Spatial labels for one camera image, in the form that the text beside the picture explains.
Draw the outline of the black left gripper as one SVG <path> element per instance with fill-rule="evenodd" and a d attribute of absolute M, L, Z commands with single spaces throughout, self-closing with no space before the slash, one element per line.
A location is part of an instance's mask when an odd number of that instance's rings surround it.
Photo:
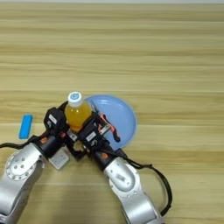
<path fill-rule="evenodd" d="M 63 102 L 58 107 L 58 109 L 65 112 L 67 104 L 68 101 Z M 66 145 L 67 134 L 65 132 L 62 132 L 57 136 L 48 134 L 46 136 L 41 137 L 34 143 L 45 158 L 51 158 L 56 152 L 58 152 L 63 146 Z"/>

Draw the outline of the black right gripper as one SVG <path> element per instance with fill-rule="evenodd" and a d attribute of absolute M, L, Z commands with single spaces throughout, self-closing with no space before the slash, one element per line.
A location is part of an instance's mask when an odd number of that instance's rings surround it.
<path fill-rule="evenodd" d="M 94 119 L 100 118 L 99 109 L 96 107 L 93 101 L 90 102 L 92 115 L 91 117 Z M 108 141 L 103 141 L 101 143 L 95 144 L 89 148 L 90 155 L 93 157 L 94 161 L 97 163 L 101 171 L 104 171 L 106 167 L 112 163 L 116 158 L 126 158 L 127 155 L 121 148 L 117 150 L 113 150 Z M 87 149 L 82 144 L 81 141 L 76 141 L 71 145 L 71 154 L 73 157 L 80 161 L 87 155 Z"/>

